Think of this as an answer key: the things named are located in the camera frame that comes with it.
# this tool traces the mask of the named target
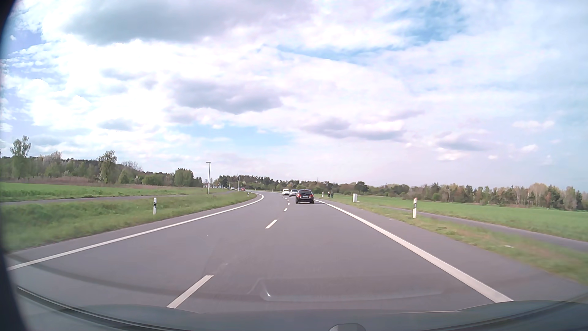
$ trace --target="treeline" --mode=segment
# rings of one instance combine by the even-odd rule
[[[544,207],[563,210],[588,210],[588,193],[580,192],[572,186],[565,190],[553,185],[535,183],[529,187],[472,187],[470,185],[457,184],[425,184],[421,186],[409,186],[406,184],[387,184],[382,186],[370,186],[363,181],[349,184],[331,183],[328,181],[300,181],[300,180],[274,180],[270,177],[240,176],[241,187],[258,190],[277,190],[284,188],[307,188],[315,194],[334,193],[370,194],[386,197],[400,197],[403,199],[417,198],[419,200],[496,204],[500,206],[517,205],[521,207]],[[238,176],[220,176],[215,183],[221,186],[237,186]]]
[[[88,181],[106,184],[142,184],[157,186],[202,187],[202,178],[194,177],[187,169],[177,169],[174,173],[154,173],[143,171],[134,161],[117,163],[114,151],[107,151],[95,160],[62,159],[60,151],[48,155],[29,156],[31,143],[28,137],[17,139],[11,147],[12,156],[0,158],[0,178],[60,178],[83,177]]]

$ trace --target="solid white edge line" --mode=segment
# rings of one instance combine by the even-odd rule
[[[143,231],[143,232],[139,232],[139,233],[135,233],[135,234],[130,234],[128,236],[124,236],[124,237],[120,237],[120,238],[116,238],[116,239],[112,239],[112,240],[108,240],[108,241],[103,241],[103,242],[98,243],[98,244],[93,244],[93,245],[90,245],[90,246],[86,246],[86,247],[81,247],[81,248],[74,249],[74,250],[65,251],[63,253],[59,253],[59,254],[54,254],[54,255],[51,255],[51,256],[43,257],[41,259],[36,259],[36,260],[33,260],[33,261],[16,264],[16,265],[10,266],[10,267],[8,267],[6,269],[8,271],[19,269],[19,268],[30,266],[30,265],[33,265],[33,264],[37,264],[37,263],[41,263],[41,262],[45,262],[45,261],[57,259],[58,257],[62,257],[62,256],[74,254],[74,253],[78,253],[80,251],[89,250],[89,249],[100,247],[100,246],[104,246],[104,245],[107,245],[107,244],[116,243],[117,241],[122,241],[122,240],[125,240],[125,239],[130,239],[130,238],[138,237],[138,236],[141,236],[143,234],[148,234],[148,233],[156,232],[156,231],[159,231],[159,230],[168,229],[170,227],[175,227],[175,226],[178,226],[178,225],[182,225],[182,224],[190,223],[190,222],[193,222],[193,221],[205,219],[205,218],[210,217],[210,216],[214,216],[214,215],[226,213],[228,211],[232,211],[232,210],[235,210],[235,209],[247,207],[247,206],[250,206],[250,205],[252,205],[254,203],[258,203],[261,200],[263,200],[263,198],[264,198],[263,194],[259,194],[259,195],[261,196],[261,199],[255,200],[255,201],[253,201],[251,203],[244,204],[244,205],[239,206],[239,207],[235,207],[235,208],[231,208],[231,209],[227,209],[227,210],[222,210],[222,211],[218,211],[216,213],[210,214],[210,215],[200,216],[200,217],[197,217],[195,219],[191,219],[191,220],[182,221],[182,222],[179,222],[179,223],[170,224],[170,225],[167,225],[167,226],[162,226],[162,227],[158,227],[158,228],[155,228],[155,229],[151,229],[151,230],[147,230],[147,231]]]
[[[277,222],[277,221],[278,221],[278,220],[273,220],[273,222],[269,223],[269,225],[268,225],[268,226],[266,226],[265,228],[266,228],[266,229],[269,229],[269,228],[271,228],[271,227],[272,227],[272,225],[273,225],[275,222]]]
[[[326,203],[324,201],[321,201],[322,203],[324,203],[327,206],[331,206],[339,211],[342,211],[343,213],[353,217],[354,219],[362,222],[363,224],[371,227],[372,229],[378,231],[379,233],[382,233],[384,236],[394,240],[395,242],[401,244],[402,246],[404,246],[405,248],[411,250],[413,253],[417,254],[418,256],[422,257],[423,259],[427,260],[428,262],[434,264],[436,267],[440,268],[441,270],[443,270],[444,272],[450,274],[451,276],[457,278],[458,280],[460,280],[462,283],[464,283],[465,285],[468,285],[469,287],[473,288],[475,291],[477,291],[478,293],[480,293],[481,295],[485,296],[486,298],[494,301],[494,302],[508,302],[508,301],[513,301],[513,299],[505,296],[504,294],[502,294],[501,292],[498,292],[497,290],[491,288],[490,286],[480,282],[478,279],[475,279],[474,277],[466,274],[465,272],[459,270],[458,268],[455,268],[454,266],[452,266],[449,263],[444,262],[443,260],[433,256],[432,254],[427,253],[426,251],[416,247],[415,245],[409,243],[408,241],[395,236],[394,234],[382,229],[381,227],[372,224],[366,220],[364,220],[363,218],[356,216],[346,210],[343,210],[339,207],[333,206],[330,203]]]

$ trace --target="green grass field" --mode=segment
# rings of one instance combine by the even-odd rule
[[[2,234],[7,251],[122,229],[253,199],[245,192],[218,196],[160,197],[157,215],[151,198],[3,206]]]
[[[211,192],[217,191],[220,192],[223,190],[211,189]],[[126,188],[0,183],[0,202],[119,196],[170,196],[203,193],[206,193],[206,189],[198,187]]]
[[[440,221],[423,216],[413,219],[411,211],[400,211],[368,204],[353,204],[351,198],[345,199],[343,202],[588,285],[588,254],[586,253],[481,227]]]
[[[335,194],[333,200],[352,204],[351,196]],[[359,196],[356,205],[389,206],[412,210],[412,200]],[[419,201],[417,211],[499,224],[554,236],[588,241],[588,213],[547,210],[545,208],[511,208],[462,203]]]

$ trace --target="car hood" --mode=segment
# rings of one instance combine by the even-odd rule
[[[78,330],[538,331],[577,330],[588,326],[588,320],[584,318],[588,316],[588,304],[576,302],[501,302],[448,312],[313,309],[196,313],[129,304],[71,307],[23,289],[19,292],[27,300],[45,308],[43,313],[27,316],[27,321],[29,325],[41,325],[46,331],[72,327]]]

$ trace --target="dark cloud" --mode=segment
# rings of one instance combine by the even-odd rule
[[[65,32],[92,44],[144,41],[194,42],[243,26],[271,30],[313,12],[310,0],[91,0]]]
[[[310,133],[321,134],[332,138],[362,138],[366,140],[393,140],[403,141],[403,134],[405,130],[399,131],[362,131],[349,128],[351,123],[338,119],[331,118],[319,124],[308,125],[304,130]]]
[[[55,146],[59,145],[63,142],[61,139],[51,137],[50,135],[36,135],[31,137],[31,145],[46,147],[46,146]]]
[[[107,130],[116,130],[116,131],[132,131],[133,130],[133,122],[125,120],[123,118],[117,118],[114,120],[107,120],[101,123],[98,123],[99,128],[107,129]]]
[[[120,81],[130,81],[130,80],[135,80],[137,78],[141,78],[141,77],[145,76],[147,73],[145,73],[145,72],[136,72],[136,73],[122,72],[122,71],[118,71],[113,68],[108,68],[108,69],[103,69],[101,71],[101,74],[103,77],[106,77],[106,78],[114,78],[114,79],[120,80]]]
[[[424,110],[407,110],[407,111],[400,112],[396,115],[391,115],[391,116],[387,117],[386,119],[388,121],[407,120],[408,118],[417,117],[417,116],[423,115],[424,113],[425,113]]]
[[[468,141],[454,141],[454,142],[442,142],[439,143],[440,147],[443,148],[448,148],[450,150],[456,150],[456,151],[487,151],[488,148],[479,144],[479,143],[474,143],[474,142],[468,142]]]
[[[209,81],[177,80],[169,86],[178,105],[190,108],[213,108],[231,114],[264,111],[282,105],[277,91],[255,82],[220,85]]]

